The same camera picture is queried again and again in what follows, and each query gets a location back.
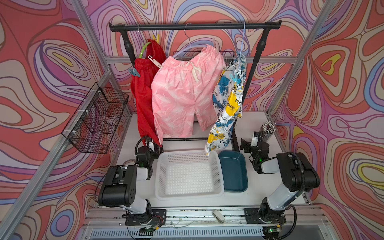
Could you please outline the red shorts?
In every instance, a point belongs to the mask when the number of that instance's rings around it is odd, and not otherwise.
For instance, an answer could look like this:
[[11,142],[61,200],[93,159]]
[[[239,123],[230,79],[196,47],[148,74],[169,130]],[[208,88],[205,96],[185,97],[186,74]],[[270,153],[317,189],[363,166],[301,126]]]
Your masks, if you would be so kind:
[[149,57],[159,64],[162,64],[166,60],[166,55],[162,47],[155,40],[149,40],[146,54],[147,56],[145,58],[135,59],[134,68],[140,76],[132,76],[131,92],[136,100],[138,131],[140,136],[148,136],[157,145],[160,145],[155,128],[151,89],[151,84],[160,68],[156,66]]

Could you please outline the teal grey clothespin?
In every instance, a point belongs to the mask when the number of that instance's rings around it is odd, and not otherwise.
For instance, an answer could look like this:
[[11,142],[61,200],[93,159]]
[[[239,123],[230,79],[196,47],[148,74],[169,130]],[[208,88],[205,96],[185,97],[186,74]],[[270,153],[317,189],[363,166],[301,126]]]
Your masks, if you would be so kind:
[[138,77],[138,78],[141,77],[141,75],[139,74],[139,72],[138,72],[135,68],[130,68],[130,69],[129,69],[129,73],[130,73],[132,76],[134,76],[134,77]]

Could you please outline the green hanger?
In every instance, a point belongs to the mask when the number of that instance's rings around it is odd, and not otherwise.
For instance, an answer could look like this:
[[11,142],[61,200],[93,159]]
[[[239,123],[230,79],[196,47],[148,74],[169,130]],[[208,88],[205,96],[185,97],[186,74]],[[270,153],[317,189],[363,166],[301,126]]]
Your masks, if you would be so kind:
[[148,41],[147,43],[143,44],[143,47],[142,47],[142,49],[141,49],[141,51],[140,51],[140,54],[139,54],[138,58],[141,59],[141,58],[143,57],[144,52],[146,51],[146,49],[147,49],[147,47],[148,47],[149,44],[151,44],[150,41]]

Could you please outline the yellow clothespin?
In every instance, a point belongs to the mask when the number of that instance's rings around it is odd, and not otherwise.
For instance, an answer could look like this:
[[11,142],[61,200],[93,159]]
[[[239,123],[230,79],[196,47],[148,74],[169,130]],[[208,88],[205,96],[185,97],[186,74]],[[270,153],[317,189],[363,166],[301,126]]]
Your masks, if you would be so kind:
[[155,35],[152,35],[152,39],[153,39],[154,41],[156,41],[157,44],[159,44],[159,41],[160,41],[160,35],[159,35],[159,34],[157,34],[156,36],[155,36]]

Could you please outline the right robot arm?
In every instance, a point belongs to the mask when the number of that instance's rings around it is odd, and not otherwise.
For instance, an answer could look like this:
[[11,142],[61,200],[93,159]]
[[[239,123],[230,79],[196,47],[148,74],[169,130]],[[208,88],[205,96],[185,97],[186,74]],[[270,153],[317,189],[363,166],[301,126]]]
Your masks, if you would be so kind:
[[320,177],[302,153],[280,153],[269,157],[269,144],[262,141],[248,142],[241,139],[240,149],[251,154],[251,163],[259,174],[279,173],[282,183],[268,197],[262,200],[259,208],[245,208],[247,224],[284,225],[285,211],[304,192],[320,186]]

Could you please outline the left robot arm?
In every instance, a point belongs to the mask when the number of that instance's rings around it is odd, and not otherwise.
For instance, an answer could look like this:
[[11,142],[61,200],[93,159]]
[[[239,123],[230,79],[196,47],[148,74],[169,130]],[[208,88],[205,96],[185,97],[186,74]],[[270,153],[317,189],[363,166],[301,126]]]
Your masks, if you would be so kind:
[[132,165],[110,167],[99,182],[97,200],[101,207],[121,208],[125,225],[140,226],[142,231],[154,231],[166,223],[165,209],[154,210],[148,199],[137,195],[138,182],[147,182],[153,175],[153,163],[160,155],[160,147],[144,136],[136,143]]

